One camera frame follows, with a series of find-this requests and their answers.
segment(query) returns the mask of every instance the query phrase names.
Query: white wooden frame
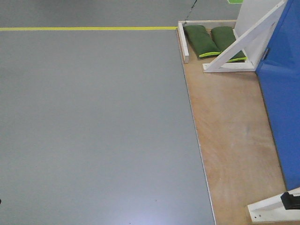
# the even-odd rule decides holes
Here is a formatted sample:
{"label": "white wooden frame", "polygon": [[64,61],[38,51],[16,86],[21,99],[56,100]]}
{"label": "white wooden frame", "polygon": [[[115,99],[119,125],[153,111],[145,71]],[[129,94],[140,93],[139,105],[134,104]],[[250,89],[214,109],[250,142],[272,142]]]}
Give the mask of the white wooden frame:
{"label": "white wooden frame", "polygon": [[[270,34],[267,38],[270,38],[273,33],[273,26],[277,24],[283,8],[285,6],[285,1],[280,1],[274,8],[272,8],[265,16],[263,16],[258,22],[251,26],[244,34],[240,37],[237,37],[237,40],[230,45],[224,52],[217,56],[211,63],[203,63],[204,72],[247,72],[255,71],[258,65],[258,61],[263,55],[264,49],[262,49],[261,54],[252,59],[252,61],[246,62],[237,62],[237,63],[227,63],[227,61],[238,53],[240,50],[243,50],[248,44],[255,40],[263,31],[270,30]],[[206,29],[212,29],[218,26],[231,26],[234,28],[236,21],[179,21],[178,22],[178,32],[179,40],[181,46],[181,52],[183,55],[184,63],[188,63],[189,53],[188,46],[184,36],[183,26],[184,25],[203,25]]]}
{"label": "white wooden frame", "polygon": [[[289,193],[300,195],[300,187]],[[300,210],[285,210],[280,198],[282,194],[248,205],[252,222],[300,221]]]}
{"label": "white wooden frame", "polygon": [[183,26],[189,25],[202,25],[206,29],[211,30],[215,27],[220,26],[229,26],[234,28],[236,24],[236,20],[198,20],[198,21],[178,21],[178,34],[179,34],[179,42],[181,46],[181,53],[183,57],[183,62],[188,63],[189,61],[189,53],[188,53],[188,45],[187,40],[184,35]]}

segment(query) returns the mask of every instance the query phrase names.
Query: green cushion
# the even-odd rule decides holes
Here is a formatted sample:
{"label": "green cushion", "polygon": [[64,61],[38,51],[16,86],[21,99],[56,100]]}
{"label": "green cushion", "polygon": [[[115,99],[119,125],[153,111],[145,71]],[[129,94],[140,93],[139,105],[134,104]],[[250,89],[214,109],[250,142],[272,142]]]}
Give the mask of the green cushion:
{"label": "green cushion", "polygon": [[189,43],[199,58],[219,55],[221,51],[201,25],[186,26],[183,28]]}
{"label": "green cushion", "polygon": [[[216,27],[211,30],[211,36],[218,48],[223,52],[233,42],[235,42],[235,36],[231,27]],[[247,57],[240,51],[233,56],[228,62],[244,61]]]}

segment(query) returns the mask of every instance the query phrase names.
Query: wooden platform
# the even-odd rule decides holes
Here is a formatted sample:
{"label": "wooden platform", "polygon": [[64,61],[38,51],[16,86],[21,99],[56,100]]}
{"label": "wooden platform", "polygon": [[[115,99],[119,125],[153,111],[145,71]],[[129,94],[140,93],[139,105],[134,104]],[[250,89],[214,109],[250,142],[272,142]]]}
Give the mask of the wooden platform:
{"label": "wooden platform", "polygon": [[203,73],[212,59],[189,51],[184,69],[217,225],[252,224],[247,205],[285,191],[257,76]]}

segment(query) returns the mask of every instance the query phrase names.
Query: black cable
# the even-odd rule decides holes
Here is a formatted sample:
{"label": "black cable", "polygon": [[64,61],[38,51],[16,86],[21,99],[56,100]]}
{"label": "black cable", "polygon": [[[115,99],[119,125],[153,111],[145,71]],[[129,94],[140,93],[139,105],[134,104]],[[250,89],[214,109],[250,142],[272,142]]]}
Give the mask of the black cable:
{"label": "black cable", "polygon": [[196,1],[193,3],[193,5],[192,5],[192,7],[191,7],[191,9],[190,9],[190,11],[189,11],[189,13],[188,13],[186,19],[185,19],[185,23],[184,23],[184,24],[187,23],[187,20],[188,20],[189,16],[191,15],[191,13],[192,13],[192,11],[193,11],[193,8],[195,7],[195,4],[197,3],[197,1],[198,1],[198,0],[196,0]]}

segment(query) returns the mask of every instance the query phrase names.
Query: yellow tape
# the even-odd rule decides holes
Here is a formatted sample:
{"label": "yellow tape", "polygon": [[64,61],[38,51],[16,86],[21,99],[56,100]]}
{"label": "yellow tape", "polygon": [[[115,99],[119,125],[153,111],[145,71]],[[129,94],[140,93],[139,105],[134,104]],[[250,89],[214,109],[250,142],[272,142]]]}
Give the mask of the yellow tape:
{"label": "yellow tape", "polygon": [[0,31],[31,30],[175,30],[177,27],[0,27]]}

